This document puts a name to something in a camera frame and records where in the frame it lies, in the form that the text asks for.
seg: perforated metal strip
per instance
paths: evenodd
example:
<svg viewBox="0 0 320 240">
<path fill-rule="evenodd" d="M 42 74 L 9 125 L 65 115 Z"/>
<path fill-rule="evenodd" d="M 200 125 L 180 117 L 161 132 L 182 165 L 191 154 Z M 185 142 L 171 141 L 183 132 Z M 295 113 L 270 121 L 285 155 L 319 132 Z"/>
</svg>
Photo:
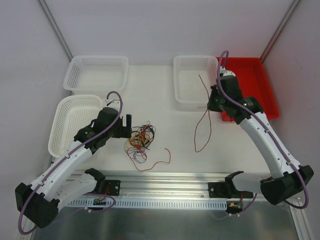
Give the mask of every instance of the perforated metal strip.
<svg viewBox="0 0 320 240">
<path fill-rule="evenodd" d="M 79 197 L 70 202 L 68 207 L 108 207 L 112 200 L 105 199 L 105 205 L 94 205 L 94 198 Z M 197 210 L 226 210 L 227 202 L 221 200 L 169 200 L 169 199 L 132 199 L 120 198 L 116 200 L 114 208 L 130 209 L 197 209 Z"/>
</svg>

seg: gray floor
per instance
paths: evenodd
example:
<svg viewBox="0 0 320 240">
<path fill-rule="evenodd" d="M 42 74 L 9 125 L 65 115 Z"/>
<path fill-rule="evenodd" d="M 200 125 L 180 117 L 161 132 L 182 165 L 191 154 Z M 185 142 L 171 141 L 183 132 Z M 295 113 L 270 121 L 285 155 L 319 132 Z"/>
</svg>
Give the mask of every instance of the gray floor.
<svg viewBox="0 0 320 240">
<path fill-rule="evenodd" d="M 58 219 L 77 208 L 65 207 Z M 68 220 L 38 229 L 32 240 L 298 240 L 288 206 L 255 202 L 240 217 L 216 220 L 225 212 L 114 208 L 80 211 Z"/>
</svg>

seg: red plastic basket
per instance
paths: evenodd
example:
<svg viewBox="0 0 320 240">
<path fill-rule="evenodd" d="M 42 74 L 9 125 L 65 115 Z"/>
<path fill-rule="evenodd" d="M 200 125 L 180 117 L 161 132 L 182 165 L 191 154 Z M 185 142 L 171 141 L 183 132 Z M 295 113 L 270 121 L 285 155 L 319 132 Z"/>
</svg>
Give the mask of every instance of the red plastic basket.
<svg viewBox="0 0 320 240">
<path fill-rule="evenodd" d="M 235 73 L 244 97 L 253 96 L 259 101 L 269 120 L 279 117 L 274 94 L 259 58 L 229 57 L 225 68 Z M 225 122 L 234 121 L 226 112 L 222 112 L 221 117 Z"/>
</svg>

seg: white basket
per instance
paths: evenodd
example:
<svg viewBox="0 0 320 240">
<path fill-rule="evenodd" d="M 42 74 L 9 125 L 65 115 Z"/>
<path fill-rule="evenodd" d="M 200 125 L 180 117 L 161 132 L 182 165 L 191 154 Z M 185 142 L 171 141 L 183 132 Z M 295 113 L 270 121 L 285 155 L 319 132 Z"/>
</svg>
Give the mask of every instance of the white basket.
<svg viewBox="0 0 320 240">
<path fill-rule="evenodd" d="M 121 91 L 127 82 L 126 56 L 75 56 L 66 71 L 63 87 L 75 94 L 107 95 Z"/>
<path fill-rule="evenodd" d="M 78 131 L 97 118 L 102 106 L 102 100 L 95 95 L 74 95 L 64 98 L 55 112 L 48 143 L 49 153 L 59 158 Z"/>
<path fill-rule="evenodd" d="M 208 95 L 199 78 L 201 76 L 210 95 L 210 86 L 217 78 L 218 60 L 214 56 L 176 56 L 173 60 L 175 99 L 184 109 L 206 108 Z"/>
</svg>

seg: white tabletop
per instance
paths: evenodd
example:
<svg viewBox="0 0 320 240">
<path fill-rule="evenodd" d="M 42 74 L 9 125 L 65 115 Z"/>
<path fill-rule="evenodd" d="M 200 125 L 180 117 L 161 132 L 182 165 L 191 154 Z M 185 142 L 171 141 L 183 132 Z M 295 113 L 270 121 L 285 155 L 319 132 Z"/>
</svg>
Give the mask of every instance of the white tabletop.
<svg viewBox="0 0 320 240">
<path fill-rule="evenodd" d="M 150 121 L 156 127 L 154 141 L 147 151 L 147 161 L 136 163 L 141 170 L 168 173 L 233 173 L 245 171 L 267 173 L 268 167 L 249 136 L 235 123 L 223 122 L 220 113 L 211 112 L 212 135 L 209 144 L 195 153 L 194 132 L 203 112 L 183 111 L 175 100 L 172 66 L 130 66 L 122 91 L 122 115 L 132 115 L 132 126 Z M 197 145 L 203 146 L 209 136 L 206 117 L 198 127 Z M 126 139 L 111 138 L 79 170 L 95 168 L 105 171 L 137 171 L 124 152 Z"/>
</svg>

